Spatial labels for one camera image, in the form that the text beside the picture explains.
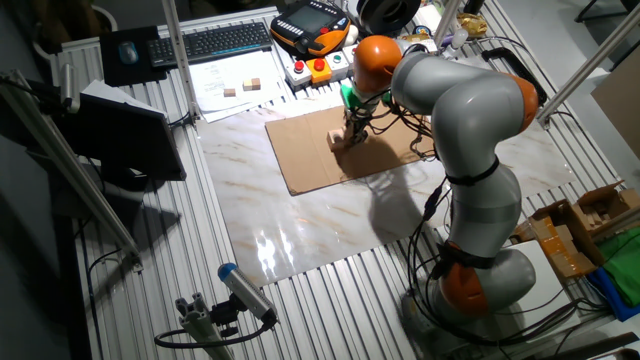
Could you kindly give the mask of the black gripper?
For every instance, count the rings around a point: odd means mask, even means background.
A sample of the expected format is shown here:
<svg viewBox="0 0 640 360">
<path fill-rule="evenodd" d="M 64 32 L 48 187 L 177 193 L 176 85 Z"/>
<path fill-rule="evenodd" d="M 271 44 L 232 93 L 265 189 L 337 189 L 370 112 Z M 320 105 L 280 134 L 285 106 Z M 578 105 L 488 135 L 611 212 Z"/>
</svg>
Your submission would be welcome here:
<svg viewBox="0 0 640 360">
<path fill-rule="evenodd" d="M 363 143 L 368 137 L 368 132 L 363 129 L 366 128 L 370 121 L 370 111 L 362 108 L 346 108 L 344 110 L 344 119 L 344 142 L 347 145 L 352 142 L 353 146 Z"/>
</svg>

